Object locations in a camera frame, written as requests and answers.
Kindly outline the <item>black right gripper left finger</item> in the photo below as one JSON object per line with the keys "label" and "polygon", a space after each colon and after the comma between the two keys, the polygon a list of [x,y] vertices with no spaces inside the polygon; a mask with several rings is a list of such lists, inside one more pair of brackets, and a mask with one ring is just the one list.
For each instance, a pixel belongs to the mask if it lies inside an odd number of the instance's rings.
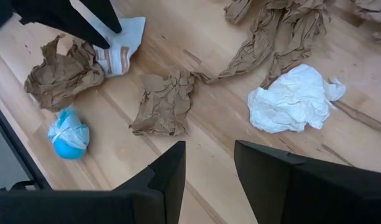
{"label": "black right gripper left finger", "polygon": [[186,142],[178,141],[114,190],[127,200],[117,224],[178,224],[186,176]]}

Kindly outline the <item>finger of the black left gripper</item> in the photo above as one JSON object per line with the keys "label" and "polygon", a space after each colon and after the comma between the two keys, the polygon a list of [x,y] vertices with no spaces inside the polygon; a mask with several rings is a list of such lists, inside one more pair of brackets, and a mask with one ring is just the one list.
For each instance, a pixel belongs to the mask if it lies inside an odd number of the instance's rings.
{"label": "finger of the black left gripper", "polygon": [[108,49],[105,38],[71,5],[70,0],[11,0],[20,22],[39,23]]}
{"label": "finger of the black left gripper", "polygon": [[122,31],[110,0],[80,0],[104,25],[115,33]]}

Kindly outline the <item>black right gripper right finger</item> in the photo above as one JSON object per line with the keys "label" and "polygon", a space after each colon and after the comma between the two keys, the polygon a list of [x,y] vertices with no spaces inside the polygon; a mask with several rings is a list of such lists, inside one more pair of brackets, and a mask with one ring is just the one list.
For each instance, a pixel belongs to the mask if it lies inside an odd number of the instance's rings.
{"label": "black right gripper right finger", "polygon": [[287,151],[237,140],[234,161],[258,224],[281,224],[291,170],[305,159]]}

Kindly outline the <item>white wrapper orange print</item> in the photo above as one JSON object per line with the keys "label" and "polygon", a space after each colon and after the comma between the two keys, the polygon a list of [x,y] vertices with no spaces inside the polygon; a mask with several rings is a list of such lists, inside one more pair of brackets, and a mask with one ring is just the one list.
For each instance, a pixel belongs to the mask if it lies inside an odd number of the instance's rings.
{"label": "white wrapper orange print", "polygon": [[114,33],[80,0],[70,0],[71,5],[95,28],[108,42],[110,48],[104,50],[96,45],[96,61],[104,70],[105,77],[123,75],[129,71],[130,59],[142,42],[145,17],[119,18],[122,31]]}

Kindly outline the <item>brown paper wad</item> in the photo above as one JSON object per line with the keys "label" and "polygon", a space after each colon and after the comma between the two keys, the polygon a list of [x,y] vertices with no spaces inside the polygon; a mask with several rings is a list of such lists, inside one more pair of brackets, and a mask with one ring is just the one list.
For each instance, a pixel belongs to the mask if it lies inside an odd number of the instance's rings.
{"label": "brown paper wad", "polygon": [[138,114],[129,126],[135,135],[177,136],[186,131],[186,115],[191,107],[194,77],[177,70],[166,77],[141,76],[142,99]]}
{"label": "brown paper wad", "polygon": [[79,93],[104,80],[104,71],[88,42],[75,38],[65,55],[57,53],[59,40],[64,36],[60,34],[40,48],[43,62],[33,67],[24,82],[25,92],[40,108],[51,112],[70,106]]}

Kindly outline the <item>white tissue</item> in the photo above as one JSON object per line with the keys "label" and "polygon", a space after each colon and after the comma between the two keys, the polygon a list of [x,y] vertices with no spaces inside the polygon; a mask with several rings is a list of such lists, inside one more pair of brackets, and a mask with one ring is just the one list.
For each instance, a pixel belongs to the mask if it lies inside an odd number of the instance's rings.
{"label": "white tissue", "polygon": [[313,67],[301,64],[280,76],[267,89],[258,87],[247,97],[250,123],[267,133],[321,129],[346,86],[336,77],[325,80]]}

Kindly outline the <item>blue white bag ball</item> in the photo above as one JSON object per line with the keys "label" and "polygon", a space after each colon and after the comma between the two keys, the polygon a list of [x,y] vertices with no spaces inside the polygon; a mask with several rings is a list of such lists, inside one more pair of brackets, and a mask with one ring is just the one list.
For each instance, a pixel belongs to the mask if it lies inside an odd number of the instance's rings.
{"label": "blue white bag ball", "polygon": [[89,127],[83,124],[74,108],[62,109],[47,134],[55,152],[62,159],[77,160],[84,157],[90,143]]}

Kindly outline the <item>long brown paper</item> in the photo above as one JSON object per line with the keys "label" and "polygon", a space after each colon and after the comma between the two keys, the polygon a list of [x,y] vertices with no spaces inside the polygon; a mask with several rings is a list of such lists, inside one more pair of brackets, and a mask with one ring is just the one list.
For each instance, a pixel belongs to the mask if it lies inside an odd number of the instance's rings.
{"label": "long brown paper", "polygon": [[262,88],[301,63],[324,71],[345,66],[368,78],[381,73],[381,0],[262,0],[235,56],[205,83],[264,69]]}

